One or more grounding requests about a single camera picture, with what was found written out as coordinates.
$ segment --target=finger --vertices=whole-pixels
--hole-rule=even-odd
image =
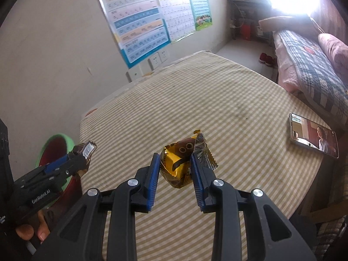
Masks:
[[[43,215],[44,215],[43,211],[40,210],[38,212],[38,218],[40,221],[40,225],[38,228],[37,236],[41,241],[44,241],[48,237],[48,235],[50,234],[48,225],[47,225]]]
[[[16,233],[21,239],[28,241],[34,236],[34,228],[28,224],[20,225],[16,227]]]

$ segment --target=floor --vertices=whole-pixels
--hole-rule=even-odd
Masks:
[[[273,49],[268,44],[238,38],[227,43],[219,52],[217,52],[217,55],[237,62],[264,77],[275,81],[275,79],[273,79],[275,74],[274,69],[259,62],[261,53],[266,53],[267,55],[274,57]]]

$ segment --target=cartoon eye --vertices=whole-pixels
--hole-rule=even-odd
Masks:
[[[186,148],[188,150],[192,150],[194,148],[194,145],[191,142],[189,142],[189,143],[186,144]]]

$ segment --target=alphabet chart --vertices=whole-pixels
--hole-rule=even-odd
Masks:
[[[190,0],[196,30],[199,31],[213,24],[208,0]]]
[[[128,68],[170,43],[158,0],[99,0]]]
[[[196,31],[190,0],[159,0],[172,42]]]

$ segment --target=plaid blanket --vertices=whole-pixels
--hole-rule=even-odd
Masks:
[[[348,129],[348,91],[320,46],[293,31],[279,35],[294,62],[301,90],[307,101]]]

